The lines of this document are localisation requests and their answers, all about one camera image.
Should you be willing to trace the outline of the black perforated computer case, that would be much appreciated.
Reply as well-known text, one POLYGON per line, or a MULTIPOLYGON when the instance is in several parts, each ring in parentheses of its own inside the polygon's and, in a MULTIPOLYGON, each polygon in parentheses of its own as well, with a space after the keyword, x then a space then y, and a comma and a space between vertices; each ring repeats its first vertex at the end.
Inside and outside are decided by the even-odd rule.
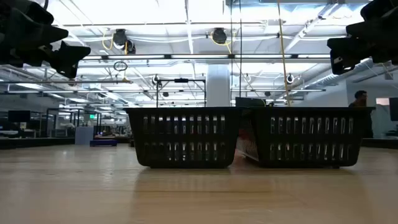
POLYGON ((235 105, 237 107, 266 107, 266 101, 260 98, 236 97, 235 105))

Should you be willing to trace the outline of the black monitor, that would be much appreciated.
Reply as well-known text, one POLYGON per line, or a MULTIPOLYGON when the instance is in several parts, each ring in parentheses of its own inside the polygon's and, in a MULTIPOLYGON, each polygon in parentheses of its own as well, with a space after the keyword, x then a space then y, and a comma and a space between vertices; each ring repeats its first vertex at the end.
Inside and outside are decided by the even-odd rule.
POLYGON ((13 123, 26 123, 31 118, 29 110, 9 110, 7 112, 7 119, 13 123))
POLYGON ((398 121, 398 97, 389 98, 389 109, 391 121, 398 121))

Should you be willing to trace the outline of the black aluminium table frame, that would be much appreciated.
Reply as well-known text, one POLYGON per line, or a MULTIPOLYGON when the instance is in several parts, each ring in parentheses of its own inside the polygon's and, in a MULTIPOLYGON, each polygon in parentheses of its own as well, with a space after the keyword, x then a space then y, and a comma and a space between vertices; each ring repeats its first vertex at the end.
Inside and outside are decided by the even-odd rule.
MULTIPOLYGON (((0 138, 0 150, 74 144, 74 138, 0 138)), ((363 139, 362 147, 398 149, 398 139, 363 139)))

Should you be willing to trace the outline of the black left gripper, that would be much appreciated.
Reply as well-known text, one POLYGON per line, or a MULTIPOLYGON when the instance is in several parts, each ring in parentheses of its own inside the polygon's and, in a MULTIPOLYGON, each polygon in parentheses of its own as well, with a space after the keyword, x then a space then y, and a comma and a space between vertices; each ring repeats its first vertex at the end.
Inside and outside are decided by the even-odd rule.
POLYGON ((46 61, 57 73, 75 78, 79 61, 91 49, 61 41, 53 51, 52 43, 68 37, 68 31, 52 23, 53 15, 37 2, 0 0, 0 65, 40 66, 46 61))

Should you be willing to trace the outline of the white building column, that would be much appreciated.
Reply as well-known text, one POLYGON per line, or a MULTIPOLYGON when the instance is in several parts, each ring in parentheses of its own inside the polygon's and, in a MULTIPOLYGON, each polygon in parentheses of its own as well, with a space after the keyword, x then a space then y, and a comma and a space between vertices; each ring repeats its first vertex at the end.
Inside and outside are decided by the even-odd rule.
POLYGON ((230 106, 228 64, 210 64, 206 76, 206 107, 230 106))

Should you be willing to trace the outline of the black metal stand frame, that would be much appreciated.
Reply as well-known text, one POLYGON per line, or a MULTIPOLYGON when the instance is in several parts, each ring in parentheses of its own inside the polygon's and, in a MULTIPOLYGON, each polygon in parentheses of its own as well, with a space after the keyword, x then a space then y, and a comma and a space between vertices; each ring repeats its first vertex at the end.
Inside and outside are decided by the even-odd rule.
POLYGON ((189 83, 193 82, 196 84, 196 86, 199 87, 199 89, 203 92, 204 97, 203 97, 203 102, 204 105, 206 106, 206 98, 207 98, 207 93, 206 93, 206 80, 199 80, 199 79, 188 79, 188 78, 175 78, 172 80, 166 80, 166 79, 157 79, 155 81, 155 94, 156 94, 156 107, 159 106, 159 93, 170 83, 189 83), (203 88, 198 84, 199 82, 202 82, 204 84, 203 88))

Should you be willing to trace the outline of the person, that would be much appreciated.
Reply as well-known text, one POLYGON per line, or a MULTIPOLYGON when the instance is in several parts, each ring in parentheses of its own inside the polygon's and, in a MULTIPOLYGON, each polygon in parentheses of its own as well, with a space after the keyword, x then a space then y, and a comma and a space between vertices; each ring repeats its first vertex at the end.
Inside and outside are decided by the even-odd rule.
MULTIPOLYGON (((367 92, 364 90, 358 90, 354 94, 355 100, 349 104, 349 107, 367 107, 367 92)), ((363 138, 373 138, 373 122, 371 118, 371 111, 368 111, 364 120, 364 136, 363 138)))

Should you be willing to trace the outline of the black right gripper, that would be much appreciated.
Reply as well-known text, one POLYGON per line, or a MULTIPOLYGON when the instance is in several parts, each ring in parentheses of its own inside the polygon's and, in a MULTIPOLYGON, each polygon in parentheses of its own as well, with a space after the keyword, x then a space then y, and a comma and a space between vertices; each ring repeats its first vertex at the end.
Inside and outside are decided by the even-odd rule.
POLYGON ((353 70, 370 56, 376 62, 392 60, 398 64, 398 0, 372 0, 360 14, 364 22, 346 26, 346 32, 352 37, 327 40, 334 75, 353 70))

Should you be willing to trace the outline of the lavender and white wall charger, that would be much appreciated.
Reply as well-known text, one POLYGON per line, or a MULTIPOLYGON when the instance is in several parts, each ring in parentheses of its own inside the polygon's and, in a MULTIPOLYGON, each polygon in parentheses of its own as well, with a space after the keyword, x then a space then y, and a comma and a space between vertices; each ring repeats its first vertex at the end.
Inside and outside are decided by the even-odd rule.
POLYGON ((79 126, 75 129, 75 144, 88 146, 93 140, 94 128, 91 126, 79 126))

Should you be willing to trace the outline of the silver ventilation duct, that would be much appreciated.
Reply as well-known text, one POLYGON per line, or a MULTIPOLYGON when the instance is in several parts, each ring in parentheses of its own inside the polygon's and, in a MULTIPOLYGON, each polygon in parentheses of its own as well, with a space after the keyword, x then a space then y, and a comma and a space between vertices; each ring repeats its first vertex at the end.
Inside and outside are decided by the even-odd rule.
POLYGON ((359 72, 362 72, 368 68, 373 66, 373 61, 370 58, 362 60, 359 64, 357 64, 354 69, 342 74, 342 75, 334 75, 331 72, 327 73, 326 75, 321 76, 320 78, 315 79, 314 81, 307 82, 303 89, 312 88, 317 84, 326 85, 330 83, 335 83, 345 78, 348 78, 352 75, 355 75, 359 72))

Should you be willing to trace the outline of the long ceiling light strip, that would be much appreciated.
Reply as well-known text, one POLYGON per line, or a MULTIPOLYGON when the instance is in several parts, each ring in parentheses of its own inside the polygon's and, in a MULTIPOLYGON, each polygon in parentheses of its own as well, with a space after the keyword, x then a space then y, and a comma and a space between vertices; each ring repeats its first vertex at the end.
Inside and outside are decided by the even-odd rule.
POLYGON ((328 54, 165 54, 165 55, 92 55, 82 60, 152 60, 152 59, 231 59, 231 58, 330 58, 328 54))

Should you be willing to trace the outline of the black slotted plastic basket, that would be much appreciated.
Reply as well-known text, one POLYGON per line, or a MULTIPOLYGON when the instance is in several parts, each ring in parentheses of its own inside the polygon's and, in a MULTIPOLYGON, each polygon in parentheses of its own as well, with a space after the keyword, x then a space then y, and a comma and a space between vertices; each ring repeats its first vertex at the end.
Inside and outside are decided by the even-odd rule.
POLYGON ((233 163, 237 107, 125 108, 138 163, 151 168, 225 168, 233 163))
POLYGON ((261 167, 349 167, 357 163, 372 107, 243 109, 236 149, 261 167))

